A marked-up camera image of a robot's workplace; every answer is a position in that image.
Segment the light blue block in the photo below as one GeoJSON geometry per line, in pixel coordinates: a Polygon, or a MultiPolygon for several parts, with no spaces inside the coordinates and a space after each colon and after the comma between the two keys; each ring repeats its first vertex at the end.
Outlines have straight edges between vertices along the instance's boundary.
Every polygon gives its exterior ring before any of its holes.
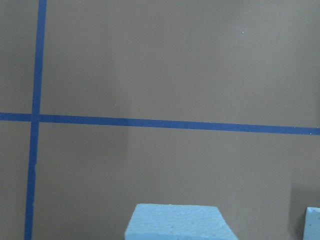
{"type": "Polygon", "coordinates": [[[318,207],[307,207],[303,240],[320,240],[320,209],[318,207]]]}
{"type": "Polygon", "coordinates": [[[236,240],[215,206],[137,204],[126,240],[236,240]]]}

